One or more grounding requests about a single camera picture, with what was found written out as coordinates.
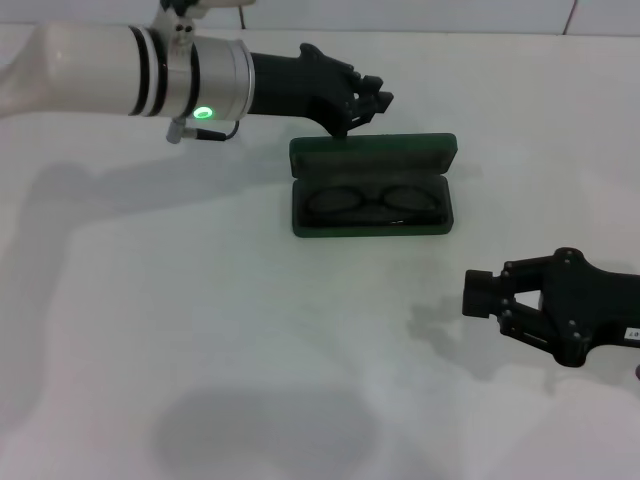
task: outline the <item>label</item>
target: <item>label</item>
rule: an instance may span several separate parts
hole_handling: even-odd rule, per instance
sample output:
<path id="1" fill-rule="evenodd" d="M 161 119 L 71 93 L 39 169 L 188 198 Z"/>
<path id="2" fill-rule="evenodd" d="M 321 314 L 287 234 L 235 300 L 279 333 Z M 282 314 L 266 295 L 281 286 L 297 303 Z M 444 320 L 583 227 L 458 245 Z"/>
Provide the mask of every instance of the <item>label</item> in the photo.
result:
<path id="1" fill-rule="evenodd" d="M 627 328 L 624 334 L 625 340 L 637 340 L 640 342 L 640 328 Z"/>

